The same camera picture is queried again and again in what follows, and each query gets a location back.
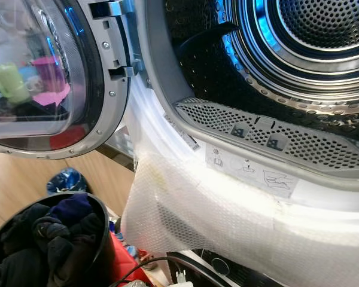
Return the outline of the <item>black clothes pile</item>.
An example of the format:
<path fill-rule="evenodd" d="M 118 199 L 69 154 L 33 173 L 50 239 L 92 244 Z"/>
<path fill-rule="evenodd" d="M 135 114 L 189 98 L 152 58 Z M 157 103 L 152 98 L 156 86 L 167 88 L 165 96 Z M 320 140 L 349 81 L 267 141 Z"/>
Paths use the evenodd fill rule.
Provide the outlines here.
<path fill-rule="evenodd" d="M 48 215 L 54 206 L 34 203 L 0 233 L 0 287 L 90 287 L 87 275 L 101 233 L 92 213 L 65 225 Z"/>

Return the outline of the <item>white front-loading washing machine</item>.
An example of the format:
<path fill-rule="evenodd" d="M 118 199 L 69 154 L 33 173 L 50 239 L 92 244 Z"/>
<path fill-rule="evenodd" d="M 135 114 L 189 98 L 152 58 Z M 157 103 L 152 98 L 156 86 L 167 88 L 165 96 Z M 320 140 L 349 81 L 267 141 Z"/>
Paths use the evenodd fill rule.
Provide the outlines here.
<path fill-rule="evenodd" d="M 144 63 L 141 68 L 141 80 L 136 82 L 134 96 L 129 101 L 127 119 L 127 126 L 135 148 L 136 167 L 138 167 L 138 155 L 141 151 L 155 151 L 165 157 L 177 158 L 185 164 L 198 164 L 210 169 L 206 163 L 206 145 L 210 144 L 298 178 L 299 183 L 289 199 L 268 193 L 278 200 L 303 207 L 359 213 L 359 178 L 325 174 L 311 167 L 275 158 L 259 149 L 249 148 L 215 136 L 206 130 L 198 129 L 191 125 L 190 121 L 185 120 L 177 112 L 175 104 L 186 98 L 198 97 L 195 97 L 180 68 L 178 54 L 166 24 L 163 0 L 136 1 L 134 11 Z M 178 133 L 166 122 L 163 117 L 165 113 L 171 117 L 171 120 L 174 120 L 177 126 L 196 140 L 200 145 L 199 150 L 193 151 L 185 144 Z M 172 272 L 182 273 L 187 280 L 194 282 L 199 276 L 205 275 L 209 285 L 289 287 L 261 271 L 252 270 L 207 249 L 153 252 L 153 254 L 174 257 L 176 262 L 171 265 Z"/>

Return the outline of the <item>round glass washer door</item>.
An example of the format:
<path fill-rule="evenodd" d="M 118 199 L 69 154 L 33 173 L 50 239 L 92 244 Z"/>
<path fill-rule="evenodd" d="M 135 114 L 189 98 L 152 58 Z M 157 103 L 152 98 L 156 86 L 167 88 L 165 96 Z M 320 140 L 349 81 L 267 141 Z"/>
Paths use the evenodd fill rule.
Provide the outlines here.
<path fill-rule="evenodd" d="M 64 159 L 104 144 L 136 76 L 134 0 L 0 0 L 0 153 Z"/>

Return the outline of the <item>blue round container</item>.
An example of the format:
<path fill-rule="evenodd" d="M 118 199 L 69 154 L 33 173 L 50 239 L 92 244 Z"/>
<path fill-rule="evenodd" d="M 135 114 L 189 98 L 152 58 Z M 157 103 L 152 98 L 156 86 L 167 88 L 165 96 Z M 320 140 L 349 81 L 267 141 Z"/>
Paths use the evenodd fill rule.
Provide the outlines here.
<path fill-rule="evenodd" d="M 45 188 L 50 195 L 62 192 L 91 192 L 86 178 L 76 169 L 61 170 L 48 180 Z"/>

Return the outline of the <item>dark navy garment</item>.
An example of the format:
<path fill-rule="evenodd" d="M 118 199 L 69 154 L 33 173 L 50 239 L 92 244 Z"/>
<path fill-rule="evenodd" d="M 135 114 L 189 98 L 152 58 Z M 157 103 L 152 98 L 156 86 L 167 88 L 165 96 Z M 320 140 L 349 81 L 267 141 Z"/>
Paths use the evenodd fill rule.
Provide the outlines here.
<path fill-rule="evenodd" d="M 61 200 L 51 208 L 48 215 L 65 225 L 75 224 L 92 213 L 92 206 L 87 193 L 75 193 Z"/>

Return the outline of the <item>black round laundry basket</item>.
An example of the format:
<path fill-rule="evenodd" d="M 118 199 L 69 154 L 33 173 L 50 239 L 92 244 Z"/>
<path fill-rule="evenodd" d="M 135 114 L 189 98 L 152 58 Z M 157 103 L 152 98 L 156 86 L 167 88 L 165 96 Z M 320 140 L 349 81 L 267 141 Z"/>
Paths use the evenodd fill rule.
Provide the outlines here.
<path fill-rule="evenodd" d="M 59 203 L 61 200 L 67 199 L 72 194 L 74 193 L 57 193 L 53 195 L 48 195 L 48 197 L 44 197 L 43 199 L 30 203 L 27 207 L 18 211 L 12 218 L 8 219 L 8 221 L 5 222 L 2 225 L 2 227 L 0 227 L 0 233 L 3 233 L 7 229 L 11 219 L 13 219 L 20 212 L 26 210 L 29 206 L 33 205 L 34 203 L 42 203 L 44 205 L 54 206 L 56 205 L 56 203 Z M 102 221 L 101 233 L 99 235 L 98 246 L 95 252 L 95 257 L 92 260 L 92 265 L 87 270 L 87 275 L 90 277 L 90 279 L 93 279 L 94 281 L 90 287 L 108 287 L 108 285 L 110 285 L 111 282 L 113 282 L 111 269 L 113 265 L 114 254 L 113 254 L 113 248 L 111 246 L 112 240 L 109 230 L 107 209 L 105 208 L 105 205 L 103 205 L 103 203 L 101 203 L 100 200 L 97 199 L 97 197 L 89 193 L 87 194 L 89 195 L 89 202 L 94 208 L 95 213 L 97 213 L 97 215 L 100 216 Z M 1 252 L 0 252 L 0 259 L 4 259 L 4 255 L 1 254 Z"/>

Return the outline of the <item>red plastic object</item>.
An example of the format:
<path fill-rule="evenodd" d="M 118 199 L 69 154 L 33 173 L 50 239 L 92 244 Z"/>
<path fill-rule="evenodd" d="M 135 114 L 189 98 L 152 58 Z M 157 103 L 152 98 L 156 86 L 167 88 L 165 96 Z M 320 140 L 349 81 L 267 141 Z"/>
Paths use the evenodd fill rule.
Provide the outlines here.
<path fill-rule="evenodd" d="M 112 268 L 112 281 L 116 282 L 119 279 L 122 279 L 126 273 L 138 265 L 138 263 L 130 256 L 129 252 L 126 251 L 126 248 L 123 246 L 122 242 L 114 235 L 110 233 L 112 245 L 114 247 L 114 265 Z M 136 270 L 126 278 L 127 280 L 139 279 L 143 282 L 149 283 L 150 280 L 147 279 L 143 270 Z"/>

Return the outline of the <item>white barcode label strip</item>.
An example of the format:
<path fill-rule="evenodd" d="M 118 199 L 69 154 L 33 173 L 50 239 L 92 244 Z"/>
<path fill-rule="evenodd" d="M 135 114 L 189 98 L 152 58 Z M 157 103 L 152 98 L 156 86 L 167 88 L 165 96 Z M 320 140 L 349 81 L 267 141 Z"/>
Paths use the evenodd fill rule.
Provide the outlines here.
<path fill-rule="evenodd" d="M 197 151 L 200 148 L 200 145 L 196 142 L 193 137 L 187 134 L 184 130 L 182 130 L 179 126 L 177 126 L 176 123 L 174 123 L 174 120 L 171 120 L 171 117 L 166 115 L 166 113 L 163 115 L 166 122 L 169 123 L 169 125 L 178 133 L 178 135 L 181 137 L 181 139 L 185 142 L 185 144 L 188 145 L 188 147 L 193 150 Z"/>

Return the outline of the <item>clear bubble wrap sheet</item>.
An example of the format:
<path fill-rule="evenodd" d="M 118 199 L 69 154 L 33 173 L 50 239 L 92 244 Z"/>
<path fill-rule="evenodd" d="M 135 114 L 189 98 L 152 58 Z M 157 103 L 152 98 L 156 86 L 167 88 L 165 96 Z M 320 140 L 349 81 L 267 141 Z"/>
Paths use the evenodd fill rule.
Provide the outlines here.
<path fill-rule="evenodd" d="M 359 287 L 359 213 L 303 207 L 198 164 L 141 151 L 125 239 L 207 249 L 289 287 Z"/>

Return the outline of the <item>white instruction sticker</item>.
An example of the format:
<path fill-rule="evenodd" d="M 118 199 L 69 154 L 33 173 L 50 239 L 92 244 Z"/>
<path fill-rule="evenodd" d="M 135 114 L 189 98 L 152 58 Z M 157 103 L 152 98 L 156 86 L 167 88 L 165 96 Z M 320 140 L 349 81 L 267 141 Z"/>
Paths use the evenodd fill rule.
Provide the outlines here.
<path fill-rule="evenodd" d="M 206 163 L 210 169 L 223 172 L 267 193 L 289 199 L 299 179 L 280 170 L 234 155 L 214 145 L 206 145 Z"/>

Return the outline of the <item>grey perforated lint filter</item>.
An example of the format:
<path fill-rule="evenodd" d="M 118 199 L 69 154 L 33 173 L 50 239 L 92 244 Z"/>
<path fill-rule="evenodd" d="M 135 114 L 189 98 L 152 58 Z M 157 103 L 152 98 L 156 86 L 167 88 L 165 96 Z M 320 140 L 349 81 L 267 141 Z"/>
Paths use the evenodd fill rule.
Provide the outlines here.
<path fill-rule="evenodd" d="M 325 174 L 359 178 L 359 142 L 198 98 L 175 104 L 198 129 Z"/>

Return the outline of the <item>perforated steel washer drum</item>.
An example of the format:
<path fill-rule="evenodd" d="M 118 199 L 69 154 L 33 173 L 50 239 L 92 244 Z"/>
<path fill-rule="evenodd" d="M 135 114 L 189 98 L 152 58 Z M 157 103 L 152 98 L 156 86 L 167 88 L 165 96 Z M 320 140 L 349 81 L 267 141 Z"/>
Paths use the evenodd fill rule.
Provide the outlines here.
<path fill-rule="evenodd" d="M 359 0 L 163 0 L 195 97 L 359 140 Z"/>

